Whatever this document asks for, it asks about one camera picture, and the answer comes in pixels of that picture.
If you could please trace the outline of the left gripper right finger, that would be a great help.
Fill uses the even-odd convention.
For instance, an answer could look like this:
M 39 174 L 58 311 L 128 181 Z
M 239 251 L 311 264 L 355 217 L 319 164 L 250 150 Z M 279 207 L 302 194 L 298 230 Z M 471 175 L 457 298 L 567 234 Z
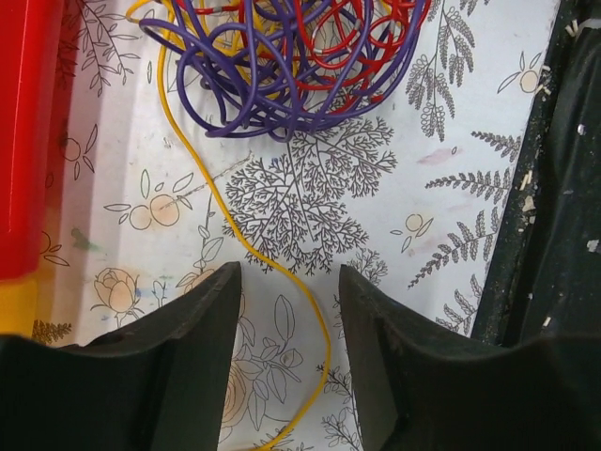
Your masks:
M 339 301 L 366 450 L 596 450 L 600 339 L 502 348 L 456 334 L 350 266 Z

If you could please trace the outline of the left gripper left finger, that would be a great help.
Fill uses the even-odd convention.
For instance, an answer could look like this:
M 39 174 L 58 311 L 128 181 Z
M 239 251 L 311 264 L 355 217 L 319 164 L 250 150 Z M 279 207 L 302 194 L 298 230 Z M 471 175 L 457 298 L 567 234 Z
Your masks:
M 85 346 L 1 338 L 5 450 L 214 450 L 241 267 Z

